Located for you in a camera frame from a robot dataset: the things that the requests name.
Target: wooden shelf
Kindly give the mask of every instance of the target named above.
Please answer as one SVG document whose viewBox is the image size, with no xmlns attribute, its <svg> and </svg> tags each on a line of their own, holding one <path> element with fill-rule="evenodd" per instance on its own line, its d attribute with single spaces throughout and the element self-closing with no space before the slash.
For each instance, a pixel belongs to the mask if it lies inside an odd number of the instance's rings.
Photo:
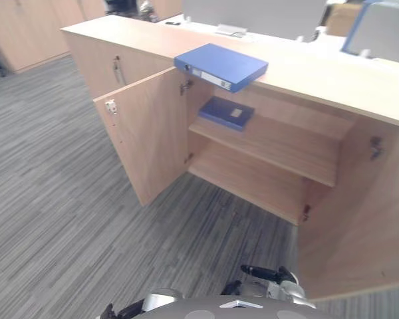
<svg viewBox="0 0 399 319">
<path fill-rule="evenodd" d="M 298 225 L 302 177 L 210 141 L 194 154 L 189 172 Z"/>
<path fill-rule="evenodd" d="M 258 115 L 250 119 L 242 132 L 201 117 L 189 129 L 293 173 L 327 186 L 335 185 L 337 140 Z"/>
</svg>

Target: blue binder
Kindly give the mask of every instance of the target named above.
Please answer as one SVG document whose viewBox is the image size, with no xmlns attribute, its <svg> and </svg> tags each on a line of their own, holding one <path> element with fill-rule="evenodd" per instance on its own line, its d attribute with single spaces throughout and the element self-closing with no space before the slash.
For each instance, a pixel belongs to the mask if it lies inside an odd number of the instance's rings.
<svg viewBox="0 0 399 319">
<path fill-rule="evenodd" d="M 238 92 L 266 73 L 268 63 L 209 43 L 174 58 L 179 70 L 230 92 Z"/>
<path fill-rule="evenodd" d="M 253 114 L 253 108 L 213 96 L 199 110 L 198 115 L 234 130 L 242 131 Z"/>
</svg>

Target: desk surface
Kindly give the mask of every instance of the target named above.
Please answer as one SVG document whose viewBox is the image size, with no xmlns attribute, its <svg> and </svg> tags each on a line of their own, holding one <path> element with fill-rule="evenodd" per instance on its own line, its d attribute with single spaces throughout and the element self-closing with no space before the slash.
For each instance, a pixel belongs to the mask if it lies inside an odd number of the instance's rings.
<svg viewBox="0 0 399 319">
<path fill-rule="evenodd" d="M 214 43 L 269 62 L 267 73 L 254 85 L 399 126 L 399 64 L 317 51 L 295 41 L 252 43 L 118 16 L 83 22 L 63 31 L 170 59 Z"/>
</svg>

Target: metal hinge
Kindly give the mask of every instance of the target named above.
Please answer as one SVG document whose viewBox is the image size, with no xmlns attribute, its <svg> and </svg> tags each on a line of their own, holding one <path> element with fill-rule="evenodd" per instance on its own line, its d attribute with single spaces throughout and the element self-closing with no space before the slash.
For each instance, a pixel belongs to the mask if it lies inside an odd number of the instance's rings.
<svg viewBox="0 0 399 319">
<path fill-rule="evenodd" d="M 185 84 L 180 85 L 180 95 L 184 95 L 185 91 L 189 90 L 192 86 L 194 85 L 194 82 L 192 80 L 186 81 Z"/>
<path fill-rule="evenodd" d="M 305 208 L 303 208 L 303 222 L 307 221 L 310 217 L 309 213 L 311 211 L 311 206 L 310 205 L 305 205 Z"/>
<path fill-rule="evenodd" d="M 184 163 L 188 163 L 194 156 L 194 153 L 189 153 L 188 157 L 185 159 Z"/>
<path fill-rule="evenodd" d="M 382 141 L 383 139 L 378 137 L 378 136 L 373 136 L 370 139 L 370 146 L 371 146 L 371 157 L 370 160 L 375 160 L 378 156 L 380 156 L 383 153 L 383 147 L 382 147 Z"/>
</svg>

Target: striped carpet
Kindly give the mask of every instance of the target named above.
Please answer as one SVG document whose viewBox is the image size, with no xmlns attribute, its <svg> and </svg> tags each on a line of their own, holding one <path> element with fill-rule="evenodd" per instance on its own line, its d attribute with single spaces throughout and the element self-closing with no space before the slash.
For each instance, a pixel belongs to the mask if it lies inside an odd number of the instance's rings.
<svg viewBox="0 0 399 319">
<path fill-rule="evenodd" d="M 188 173 L 141 207 L 71 58 L 0 78 L 0 318 L 94 318 L 161 286 L 217 294 L 241 263 L 295 269 L 295 240 Z M 319 307 L 399 318 L 399 290 Z"/>
</svg>

